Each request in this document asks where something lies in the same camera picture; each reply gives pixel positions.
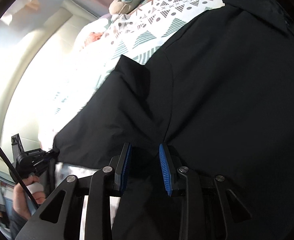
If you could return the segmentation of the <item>person left hand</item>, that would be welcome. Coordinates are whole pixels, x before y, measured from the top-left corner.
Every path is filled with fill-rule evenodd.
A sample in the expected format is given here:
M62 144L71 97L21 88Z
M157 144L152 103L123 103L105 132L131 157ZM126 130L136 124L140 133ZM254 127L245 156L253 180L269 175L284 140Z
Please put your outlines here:
M33 183L40 183L40 178L38 176L29 176L22 181L25 183L26 186L29 186ZM43 191L34 192L32 195L39 205L43 204L46 200L46 194ZM31 213L27 204L26 194L20 184L17 184L14 187L12 207L13 210L25 220L28 220L31 217Z

